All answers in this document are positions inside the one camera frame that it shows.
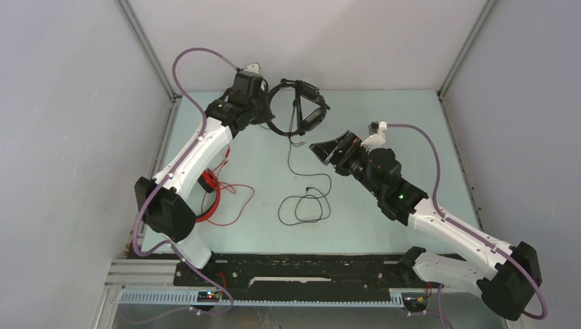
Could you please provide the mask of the black headset with microphone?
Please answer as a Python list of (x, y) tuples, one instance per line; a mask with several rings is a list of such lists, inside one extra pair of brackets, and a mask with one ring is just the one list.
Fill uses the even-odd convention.
[[(279, 136), (283, 136), (288, 141), (288, 151), (286, 154), (286, 167), (296, 178), (325, 178), (328, 181), (328, 188), (322, 191), (316, 186), (307, 186), (301, 195), (289, 195), (285, 197), (277, 209), (278, 221), (286, 227), (301, 226), (314, 224), (324, 221), (332, 214), (332, 208), (328, 199), (332, 192), (332, 178), (326, 173), (301, 173), (291, 165), (292, 151), (304, 145), (303, 141), (294, 141), (295, 136), (304, 136), (306, 133), (313, 131), (326, 118), (330, 106), (327, 104), (324, 96), (321, 95), (319, 88), (303, 80), (290, 80), (283, 78), (280, 83), (274, 86), (267, 93), (267, 105), (270, 106), (274, 96), (281, 90), (292, 89), (294, 91), (292, 110), (287, 130), (282, 130), (271, 120), (267, 121), (267, 127)], [(294, 222), (289, 223), (283, 220), (281, 211), (283, 206), (289, 201), (295, 201), (293, 210)], [(298, 214), (299, 207), (305, 201), (314, 201), (319, 207), (319, 213), (310, 218), (302, 218)]]

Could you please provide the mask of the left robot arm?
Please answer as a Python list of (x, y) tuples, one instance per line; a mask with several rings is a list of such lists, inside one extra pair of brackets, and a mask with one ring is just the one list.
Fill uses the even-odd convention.
[(188, 144), (167, 167), (152, 178), (140, 178), (135, 185), (141, 220), (192, 265), (190, 276), (200, 285), (214, 282), (217, 268), (208, 262), (212, 252), (195, 229), (200, 217), (186, 200), (214, 157), (239, 132), (272, 117), (264, 105), (266, 93), (264, 78), (257, 70), (239, 70), (225, 95), (208, 105)]

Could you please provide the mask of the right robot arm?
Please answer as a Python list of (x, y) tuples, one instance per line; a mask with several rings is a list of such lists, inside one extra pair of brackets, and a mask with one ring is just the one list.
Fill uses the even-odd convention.
[(337, 174), (361, 183), (388, 219), (446, 242), (461, 256), (456, 260), (412, 247), (398, 269), (403, 284), (415, 287), (429, 281), (457, 287), (480, 297), (491, 311), (509, 321), (529, 315), (526, 307), (542, 283), (531, 245), (497, 239), (447, 212), (403, 178), (401, 163), (391, 148), (370, 146), (349, 130), (309, 148)]

